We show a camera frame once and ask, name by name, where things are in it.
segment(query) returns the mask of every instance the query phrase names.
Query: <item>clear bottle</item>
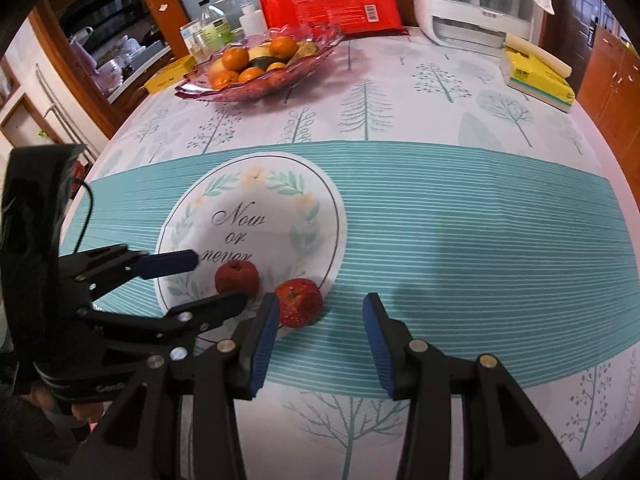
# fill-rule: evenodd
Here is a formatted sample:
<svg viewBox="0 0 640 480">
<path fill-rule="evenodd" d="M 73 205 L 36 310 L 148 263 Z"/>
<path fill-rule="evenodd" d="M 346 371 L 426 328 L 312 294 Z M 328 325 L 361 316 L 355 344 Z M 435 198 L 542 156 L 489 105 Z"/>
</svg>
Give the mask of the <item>clear bottle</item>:
<svg viewBox="0 0 640 480">
<path fill-rule="evenodd" d="M 227 43 L 234 40 L 225 13 L 213 6 L 209 0 L 202 0 L 198 5 L 202 10 L 200 26 L 204 41 L 212 52 L 222 50 Z"/>
</svg>

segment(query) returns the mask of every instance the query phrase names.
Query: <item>teal striped table runner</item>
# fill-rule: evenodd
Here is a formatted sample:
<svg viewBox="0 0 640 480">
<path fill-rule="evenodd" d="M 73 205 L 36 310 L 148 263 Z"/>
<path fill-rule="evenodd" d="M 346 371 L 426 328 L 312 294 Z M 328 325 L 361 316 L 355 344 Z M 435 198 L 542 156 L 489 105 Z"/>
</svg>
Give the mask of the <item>teal striped table runner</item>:
<svg viewBox="0 0 640 480">
<path fill-rule="evenodd" d="M 348 241 L 326 316 L 278 341 L 268 380 L 384 397 L 362 329 L 367 292 L 446 353 L 494 352 L 522 386 L 583 370 L 640 339 L 638 269 L 608 181 L 478 148 L 329 141 L 145 166 L 92 183 L 82 248 L 124 242 L 153 251 L 169 211 L 203 174 L 245 153 L 284 149 L 333 179 Z M 63 253 L 86 208 L 82 200 Z M 98 305 L 160 315 L 153 283 L 142 280 Z"/>
</svg>

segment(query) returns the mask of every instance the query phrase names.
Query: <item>plastic bottle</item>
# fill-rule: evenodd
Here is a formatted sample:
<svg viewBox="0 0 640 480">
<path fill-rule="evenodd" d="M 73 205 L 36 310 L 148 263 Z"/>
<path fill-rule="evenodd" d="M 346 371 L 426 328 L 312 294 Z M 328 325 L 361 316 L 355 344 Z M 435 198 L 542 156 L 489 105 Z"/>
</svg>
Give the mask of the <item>plastic bottle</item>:
<svg viewBox="0 0 640 480">
<path fill-rule="evenodd" d="M 240 16 L 240 26 L 244 30 L 245 36 L 264 34 L 267 32 L 267 22 L 261 10 L 255 10 L 254 4 L 242 6 L 242 16 Z"/>
<path fill-rule="evenodd" d="M 227 43 L 234 40 L 225 13 L 211 5 L 209 0 L 202 0 L 198 4 L 202 10 L 200 26 L 204 41 L 212 52 L 222 50 Z"/>
</svg>

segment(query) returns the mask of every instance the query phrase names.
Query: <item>black cable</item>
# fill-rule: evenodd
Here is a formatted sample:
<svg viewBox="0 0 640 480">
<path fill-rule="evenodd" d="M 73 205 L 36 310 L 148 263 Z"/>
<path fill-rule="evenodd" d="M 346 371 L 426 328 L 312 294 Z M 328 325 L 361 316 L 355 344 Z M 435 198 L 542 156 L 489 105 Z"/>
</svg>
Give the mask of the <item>black cable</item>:
<svg viewBox="0 0 640 480">
<path fill-rule="evenodd" d="M 82 239 L 84 238 L 84 233 L 86 232 L 86 228 L 89 225 L 89 220 L 91 219 L 91 214 L 94 212 L 94 192 L 91 191 L 89 185 L 79 178 L 74 177 L 74 181 L 80 184 L 80 186 L 86 189 L 86 192 L 89 194 L 89 212 L 86 214 L 86 218 L 84 219 L 84 225 L 82 226 L 82 230 L 80 231 L 80 236 L 78 237 L 78 241 L 76 242 L 76 248 L 74 249 L 74 253 L 78 252 L 80 248 L 80 244 L 82 243 Z"/>
</svg>

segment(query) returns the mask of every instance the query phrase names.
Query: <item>orange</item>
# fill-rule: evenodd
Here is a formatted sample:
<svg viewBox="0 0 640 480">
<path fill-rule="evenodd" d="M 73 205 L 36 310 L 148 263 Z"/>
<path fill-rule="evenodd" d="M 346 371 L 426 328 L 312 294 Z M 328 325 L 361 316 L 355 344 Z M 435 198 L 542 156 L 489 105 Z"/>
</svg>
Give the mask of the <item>orange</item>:
<svg viewBox="0 0 640 480">
<path fill-rule="evenodd" d="M 227 70 L 242 72 L 249 64 L 249 51 L 241 46 L 228 48 L 222 55 L 222 64 Z"/>
<path fill-rule="evenodd" d="M 269 70 L 276 70 L 278 68 L 286 68 L 287 65 L 285 65 L 284 63 L 280 63 L 280 62 L 276 62 L 276 63 L 271 63 L 268 67 L 267 67 L 267 72 Z"/>
<path fill-rule="evenodd" d="M 211 86 L 214 90 L 222 90 L 223 88 L 238 82 L 238 72 L 225 70 L 212 78 L 209 78 Z"/>
<path fill-rule="evenodd" d="M 272 56 L 279 57 L 280 59 L 291 59 L 293 55 L 298 51 L 298 44 L 296 40 L 290 36 L 278 36 L 271 41 L 269 46 L 269 52 Z"/>
<path fill-rule="evenodd" d="M 238 82 L 246 83 L 247 81 L 251 81 L 251 79 L 260 77 L 262 74 L 264 74 L 263 69 L 258 68 L 257 66 L 252 66 L 247 68 L 244 72 L 240 74 L 240 77 L 238 78 Z"/>
</svg>

